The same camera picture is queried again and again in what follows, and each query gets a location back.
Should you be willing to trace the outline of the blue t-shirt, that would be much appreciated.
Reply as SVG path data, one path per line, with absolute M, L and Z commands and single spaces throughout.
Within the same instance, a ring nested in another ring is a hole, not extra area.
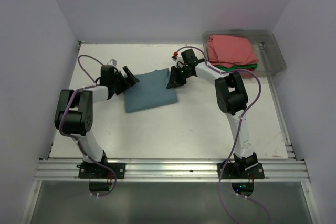
M 139 83 L 124 92 L 126 113 L 178 103 L 174 89 L 167 89 L 170 72 L 167 68 L 135 76 Z

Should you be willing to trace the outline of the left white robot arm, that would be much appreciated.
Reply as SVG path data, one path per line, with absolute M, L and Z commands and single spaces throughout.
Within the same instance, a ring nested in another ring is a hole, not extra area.
M 75 90 L 63 89 L 60 92 L 54 124 L 64 137 L 74 140 L 82 153 L 81 179 L 117 179 L 123 177 L 121 163 L 110 164 L 105 151 L 99 146 L 93 131 L 93 105 L 120 95 L 138 84 L 140 80 L 124 66 L 122 74 L 115 66 L 103 65 L 98 83 Z

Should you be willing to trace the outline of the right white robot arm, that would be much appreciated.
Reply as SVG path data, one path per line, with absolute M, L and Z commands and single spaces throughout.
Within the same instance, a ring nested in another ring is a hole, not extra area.
M 229 157 L 219 164 L 219 178 L 243 179 L 249 177 L 258 165 L 246 122 L 246 113 L 261 95 L 261 83 L 255 100 L 248 104 L 248 95 L 241 72 L 237 69 L 228 72 L 211 65 L 205 58 L 199 59 L 194 53 L 195 47 L 185 46 L 184 51 L 173 53 L 176 65 L 171 67 L 167 89 L 177 88 L 187 83 L 187 78 L 198 77 L 213 84 L 219 109 L 226 115 L 233 135 L 234 143 Z

